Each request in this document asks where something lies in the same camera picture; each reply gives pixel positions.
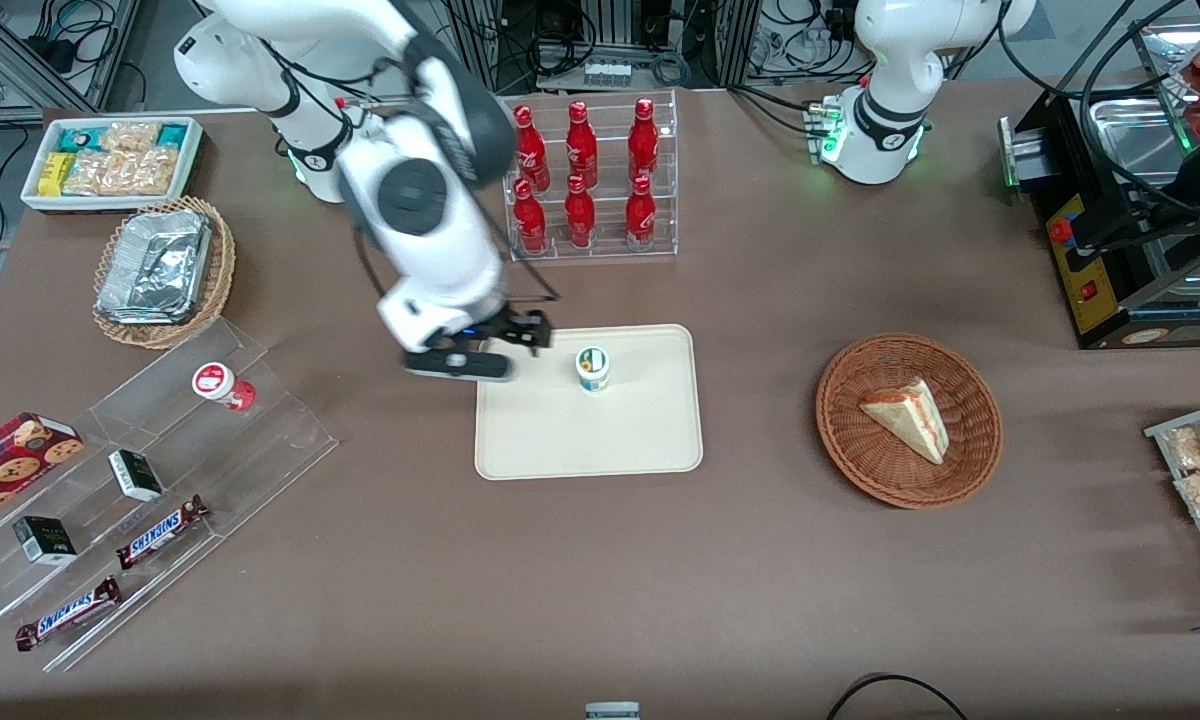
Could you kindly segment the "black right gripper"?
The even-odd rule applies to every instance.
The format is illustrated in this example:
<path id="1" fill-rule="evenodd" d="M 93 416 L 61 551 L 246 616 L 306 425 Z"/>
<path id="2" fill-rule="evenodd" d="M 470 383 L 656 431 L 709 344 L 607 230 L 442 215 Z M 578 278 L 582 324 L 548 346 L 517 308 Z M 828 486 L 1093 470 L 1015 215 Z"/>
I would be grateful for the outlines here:
<path id="1" fill-rule="evenodd" d="M 527 313 L 496 313 L 466 328 L 442 328 L 426 340 L 428 356 L 490 355 L 491 342 L 524 346 L 532 354 L 553 346 L 553 325 L 541 310 Z"/>

